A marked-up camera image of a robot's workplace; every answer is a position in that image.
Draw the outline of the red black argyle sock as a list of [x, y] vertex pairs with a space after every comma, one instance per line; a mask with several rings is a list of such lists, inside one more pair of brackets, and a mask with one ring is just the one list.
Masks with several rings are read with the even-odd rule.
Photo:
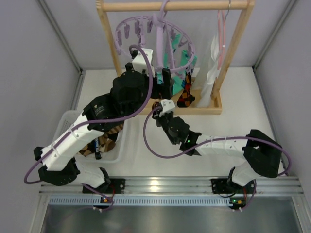
[[187, 108], [195, 101], [195, 96], [190, 93], [191, 86], [192, 86], [192, 76], [190, 72], [188, 72], [185, 75], [183, 92], [177, 101], [177, 106], [179, 108]]

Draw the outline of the purple round clip hanger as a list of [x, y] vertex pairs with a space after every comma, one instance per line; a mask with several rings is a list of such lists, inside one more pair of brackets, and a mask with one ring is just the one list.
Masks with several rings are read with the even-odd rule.
[[[126, 52], [122, 48], [122, 38], [128, 39], [131, 21], [134, 22], [134, 32], [138, 36], [138, 46], [144, 48], [146, 45], [143, 23], [146, 22], [146, 32], [150, 33], [152, 28], [156, 29], [156, 70], [166, 68], [172, 73], [180, 74], [186, 69], [192, 69], [195, 65], [197, 57], [195, 55], [195, 46], [190, 37], [179, 27], [165, 20], [167, 11], [165, 7], [168, 1], [164, 0], [160, 7], [159, 13], [153, 16], [136, 16], [123, 20], [115, 30], [115, 47], [118, 54], [124, 54], [134, 59], [133, 52]], [[186, 62], [181, 63], [178, 67], [175, 65], [175, 50], [184, 45], [188, 45], [188, 49], [183, 51], [187, 57]]]

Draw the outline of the brown striped sock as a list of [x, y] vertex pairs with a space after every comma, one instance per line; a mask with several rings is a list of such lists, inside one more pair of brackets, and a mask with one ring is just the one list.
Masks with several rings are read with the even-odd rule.
[[120, 131], [123, 130], [123, 127], [124, 127], [124, 124], [117, 125], [113, 127], [112, 129], [110, 129], [109, 131], [105, 132], [105, 134], [113, 135], [113, 134], [119, 133]]

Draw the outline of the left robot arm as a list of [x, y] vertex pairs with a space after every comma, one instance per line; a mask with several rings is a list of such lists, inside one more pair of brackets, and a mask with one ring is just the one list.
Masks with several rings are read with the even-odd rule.
[[63, 186], [79, 182], [92, 192], [103, 193], [111, 184], [106, 170], [75, 158], [96, 138], [108, 133], [140, 113], [149, 99], [172, 96], [173, 83], [169, 69], [162, 70], [163, 83], [157, 78], [134, 70], [131, 63], [126, 71], [113, 80], [109, 93], [94, 98], [72, 126], [48, 147], [36, 147], [35, 159], [42, 163], [40, 181]]

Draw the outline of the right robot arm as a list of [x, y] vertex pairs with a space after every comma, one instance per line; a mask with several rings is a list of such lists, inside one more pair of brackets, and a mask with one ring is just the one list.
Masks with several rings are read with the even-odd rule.
[[244, 162], [231, 168], [225, 182], [230, 192], [243, 189], [259, 177], [278, 177], [281, 145], [260, 130], [251, 130], [246, 136], [216, 137], [190, 130], [189, 124], [174, 116], [175, 105], [170, 100], [152, 105], [152, 118], [161, 127], [173, 145], [179, 145], [183, 154], [226, 155]]

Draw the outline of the pink clothes hanger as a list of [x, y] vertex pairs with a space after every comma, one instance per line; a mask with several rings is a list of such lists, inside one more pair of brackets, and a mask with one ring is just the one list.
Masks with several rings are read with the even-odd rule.
[[218, 53], [218, 65], [217, 69], [220, 70], [222, 62], [223, 62], [223, 56], [225, 52], [225, 40], [226, 40], [226, 18], [229, 13], [231, 7], [231, 1], [229, 1], [228, 4], [228, 10], [226, 13], [224, 13], [223, 10], [218, 10], [217, 12], [217, 24], [218, 24], [218, 40], [219, 40], [219, 53]]

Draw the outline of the wooden clothes rack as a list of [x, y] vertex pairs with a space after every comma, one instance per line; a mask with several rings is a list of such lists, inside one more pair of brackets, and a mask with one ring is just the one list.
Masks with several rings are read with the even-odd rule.
[[[254, 0], [208, 0], [208, 1], [171, 1], [165, 4], [165, 11], [200, 11], [200, 10], [241, 10], [241, 14], [235, 27], [230, 44], [226, 49], [226, 54], [221, 65], [219, 76], [213, 83], [211, 92], [211, 101], [207, 107], [197, 107], [196, 104], [201, 99], [199, 91], [195, 90], [196, 101], [188, 108], [178, 108], [178, 115], [219, 115], [222, 112], [222, 102], [220, 89], [228, 72], [229, 66], [236, 53], [241, 37], [249, 21]], [[107, 16], [108, 12], [155, 12], [159, 11], [161, 2], [107, 2], [103, 0], [96, 1], [96, 9], [109, 44], [114, 69], [117, 75], [122, 74], [122, 68], [119, 61], [119, 49], [116, 45], [116, 39], [112, 34], [110, 22]]]

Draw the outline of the white hanging cloth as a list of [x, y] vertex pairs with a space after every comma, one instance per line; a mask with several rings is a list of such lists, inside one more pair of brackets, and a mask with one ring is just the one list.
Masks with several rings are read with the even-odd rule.
[[220, 42], [219, 33], [216, 32], [212, 41], [208, 45], [204, 60], [201, 63], [198, 77], [201, 78], [202, 90], [200, 93], [200, 100], [196, 107], [208, 107], [211, 101], [211, 92], [218, 74], [218, 62], [220, 57]]

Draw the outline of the white plastic basket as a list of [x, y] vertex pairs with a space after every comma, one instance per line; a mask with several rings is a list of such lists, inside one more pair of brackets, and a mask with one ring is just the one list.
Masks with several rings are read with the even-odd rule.
[[[59, 121], [59, 124], [56, 128], [53, 137], [53, 141], [57, 140], [60, 136], [62, 136], [62, 134], [76, 121], [76, 119], [80, 114], [81, 112], [77, 110], [66, 111]], [[123, 130], [118, 134], [115, 147], [109, 152], [101, 153], [102, 158], [100, 160], [95, 159], [94, 153], [88, 155], [87, 157], [78, 155], [78, 159], [82, 161], [87, 161], [89, 163], [90, 162], [97, 162], [102, 164], [117, 163], [122, 158], [123, 152], [125, 150], [125, 138], [128, 135], [128, 129], [129, 129], [129, 122], [125, 122]]]

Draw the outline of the brown argyle sock in basket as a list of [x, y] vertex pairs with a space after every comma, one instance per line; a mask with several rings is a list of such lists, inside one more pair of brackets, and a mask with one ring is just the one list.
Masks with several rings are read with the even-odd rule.
[[84, 146], [79, 154], [87, 157], [91, 154], [95, 154], [95, 159], [102, 159], [101, 153], [106, 153], [111, 151], [115, 145], [118, 138], [118, 134], [103, 134], [102, 136], [95, 138]]

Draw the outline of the aluminium mounting rail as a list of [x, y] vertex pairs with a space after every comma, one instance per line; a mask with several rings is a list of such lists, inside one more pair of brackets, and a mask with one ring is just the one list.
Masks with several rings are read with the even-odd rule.
[[236, 206], [250, 204], [255, 198], [289, 198], [295, 206], [306, 202], [297, 177], [259, 178], [250, 190], [224, 191], [216, 189], [215, 177], [126, 177], [113, 187], [112, 201], [101, 195], [84, 194], [77, 184], [53, 187], [43, 184], [39, 191], [39, 206]]

